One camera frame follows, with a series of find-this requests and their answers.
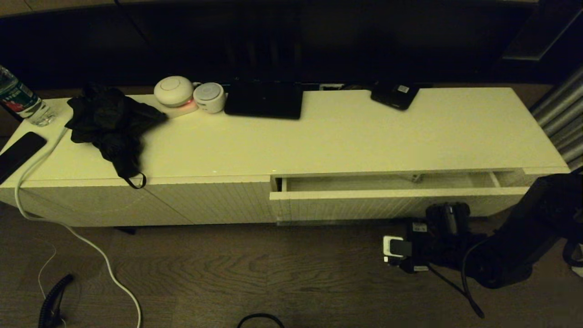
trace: white cabinet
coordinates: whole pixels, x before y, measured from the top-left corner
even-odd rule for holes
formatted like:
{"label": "white cabinet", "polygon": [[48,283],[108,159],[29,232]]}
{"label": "white cabinet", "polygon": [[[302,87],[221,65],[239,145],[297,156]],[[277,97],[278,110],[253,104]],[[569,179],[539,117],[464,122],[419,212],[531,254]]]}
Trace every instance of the white cabinet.
{"label": "white cabinet", "polygon": [[[49,148],[72,115],[67,100],[46,100],[62,114],[43,128],[25,121],[6,148],[29,131]],[[134,190],[68,131],[23,184],[25,208],[76,226],[420,217],[443,202],[481,216],[518,202],[538,176],[569,172],[510,88],[421,89],[406,111],[366,90],[304,92],[297,121],[199,110],[143,143],[148,184]],[[26,167],[0,186],[1,201],[14,204]]]}

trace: open drawer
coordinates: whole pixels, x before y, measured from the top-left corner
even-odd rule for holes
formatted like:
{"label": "open drawer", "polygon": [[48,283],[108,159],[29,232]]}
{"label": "open drawer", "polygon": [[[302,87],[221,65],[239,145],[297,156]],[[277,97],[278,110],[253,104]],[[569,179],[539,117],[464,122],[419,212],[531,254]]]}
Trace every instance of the open drawer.
{"label": "open drawer", "polygon": [[473,216],[486,216],[516,204],[529,188],[498,176],[508,173],[285,177],[269,199],[279,221],[424,217],[428,206],[444,202],[467,203]]}

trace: black bag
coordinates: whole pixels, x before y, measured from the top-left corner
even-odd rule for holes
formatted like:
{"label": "black bag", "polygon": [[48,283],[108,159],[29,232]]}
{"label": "black bag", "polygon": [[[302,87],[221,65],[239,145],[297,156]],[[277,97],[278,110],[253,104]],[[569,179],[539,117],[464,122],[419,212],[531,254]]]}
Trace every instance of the black bag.
{"label": "black bag", "polygon": [[[67,104],[73,108],[73,117],[65,124],[72,130],[71,141],[91,142],[104,159],[113,163],[119,177],[132,188],[143,188],[146,176],[139,168],[140,136],[166,121],[166,114],[126,97],[116,88],[94,83],[88,83],[81,96],[69,99]],[[142,184],[136,187],[129,178],[138,174],[142,175]]]}

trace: white speaker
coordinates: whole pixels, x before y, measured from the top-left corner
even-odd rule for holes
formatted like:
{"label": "white speaker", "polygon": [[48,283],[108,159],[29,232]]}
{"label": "white speaker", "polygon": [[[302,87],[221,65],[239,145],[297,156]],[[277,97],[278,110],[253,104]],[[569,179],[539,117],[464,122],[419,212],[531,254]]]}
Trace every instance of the white speaker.
{"label": "white speaker", "polygon": [[205,83],[194,89],[194,101],[207,113],[214,114],[222,111],[226,99],[223,86],[218,83]]}

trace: smartphone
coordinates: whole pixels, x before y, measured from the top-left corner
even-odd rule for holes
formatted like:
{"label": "smartphone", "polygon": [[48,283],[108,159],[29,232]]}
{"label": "smartphone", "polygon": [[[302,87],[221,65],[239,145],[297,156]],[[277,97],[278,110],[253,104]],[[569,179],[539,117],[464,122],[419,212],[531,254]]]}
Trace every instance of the smartphone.
{"label": "smartphone", "polygon": [[371,93],[371,99],[398,110],[409,108],[419,88],[410,84],[379,83]]}
{"label": "smartphone", "polygon": [[47,140],[34,132],[28,132],[0,155],[0,184],[16,172],[38,152]]}

